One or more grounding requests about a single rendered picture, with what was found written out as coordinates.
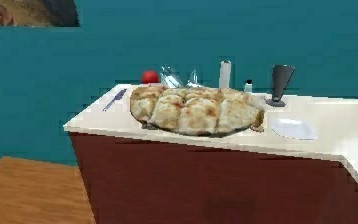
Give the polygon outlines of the browned bread loaf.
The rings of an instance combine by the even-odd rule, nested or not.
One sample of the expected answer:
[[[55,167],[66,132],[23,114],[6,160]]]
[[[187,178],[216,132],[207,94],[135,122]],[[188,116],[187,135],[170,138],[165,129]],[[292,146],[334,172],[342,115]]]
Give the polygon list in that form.
[[[188,136],[225,136],[239,130],[262,132],[265,103],[251,93],[230,88],[166,88],[133,90],[130,113],[145,128]]]

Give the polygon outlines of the clear drinking glass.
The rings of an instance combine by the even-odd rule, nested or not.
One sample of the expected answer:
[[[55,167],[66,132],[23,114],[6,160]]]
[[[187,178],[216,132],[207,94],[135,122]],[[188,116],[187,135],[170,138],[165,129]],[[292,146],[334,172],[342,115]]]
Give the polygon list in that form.
[[[187,80],[187,84],[186,86],[188,88],[197,88],[197,87],[201,87],[201,84],[198,82],[198,73],[197,70],[194,69],[190,75],[189,78]]]

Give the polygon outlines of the red apple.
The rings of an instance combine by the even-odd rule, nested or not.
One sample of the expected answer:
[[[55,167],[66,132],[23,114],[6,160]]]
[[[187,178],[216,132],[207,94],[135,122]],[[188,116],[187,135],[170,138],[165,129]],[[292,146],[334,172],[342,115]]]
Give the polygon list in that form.
[[[153,70],[147,70],[142,73],[141,83],[149,84],[149,83],[158,83],[159,75]]]

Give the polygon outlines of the white paper towel roll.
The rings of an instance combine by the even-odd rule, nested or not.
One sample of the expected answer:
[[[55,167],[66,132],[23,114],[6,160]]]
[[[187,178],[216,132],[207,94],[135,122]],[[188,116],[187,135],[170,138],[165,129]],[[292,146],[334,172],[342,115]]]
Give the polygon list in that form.
[[[232,64],[230,61],[223,60],[220,62],[219,87],[228,88],[230,85]]]

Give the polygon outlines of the blue-grey knife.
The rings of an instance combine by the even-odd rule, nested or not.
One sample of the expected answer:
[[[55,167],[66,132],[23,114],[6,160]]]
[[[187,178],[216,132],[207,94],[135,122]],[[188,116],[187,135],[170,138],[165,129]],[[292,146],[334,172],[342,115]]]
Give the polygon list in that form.
[[[124,94],[127,92],[127,88],[120,90],[113,98],[112,100],[103,108],[102,111],[107,111],[110,109],[110,107],[113,105],[113,103],[117,100],[121,100],[124,96]]]

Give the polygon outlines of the dark red kitchen counter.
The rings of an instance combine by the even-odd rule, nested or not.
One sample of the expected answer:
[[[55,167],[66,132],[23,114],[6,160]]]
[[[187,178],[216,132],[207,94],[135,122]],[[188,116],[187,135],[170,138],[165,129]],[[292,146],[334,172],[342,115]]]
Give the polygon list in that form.
[[[358,100],[288,95],[269,109],[308,121],[313,141],[204,138],[143,129],[131,92],[119,84],[65,125],[96,224],[358,224]]]

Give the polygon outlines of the dark grey cone-shaped vase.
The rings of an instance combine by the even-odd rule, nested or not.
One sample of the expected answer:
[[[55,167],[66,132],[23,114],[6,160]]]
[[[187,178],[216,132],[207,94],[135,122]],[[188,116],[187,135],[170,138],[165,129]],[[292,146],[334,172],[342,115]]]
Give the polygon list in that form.
[[[295,68],[290,65],[273,66],[271,97],[266,100],[268,105],[272,107],[284,107],[286,105],[282,101],[282,97],[294,71]]]

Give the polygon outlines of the white square plate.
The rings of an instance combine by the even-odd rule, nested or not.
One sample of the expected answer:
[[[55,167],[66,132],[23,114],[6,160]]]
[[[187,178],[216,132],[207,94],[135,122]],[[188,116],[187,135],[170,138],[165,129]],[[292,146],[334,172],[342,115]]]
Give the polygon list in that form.
[[[275,119],[271,122],[271,129],[280,136],[297,140],[315,140],[315,129],[307,122],[286,118]]]

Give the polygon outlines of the brown landscape wall picture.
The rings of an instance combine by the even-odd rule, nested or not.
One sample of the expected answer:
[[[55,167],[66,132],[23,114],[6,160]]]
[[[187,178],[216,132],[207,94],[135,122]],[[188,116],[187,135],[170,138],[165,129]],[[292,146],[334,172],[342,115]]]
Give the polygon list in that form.
[[[0,26],[79,27],[74,0],[0,0]]]

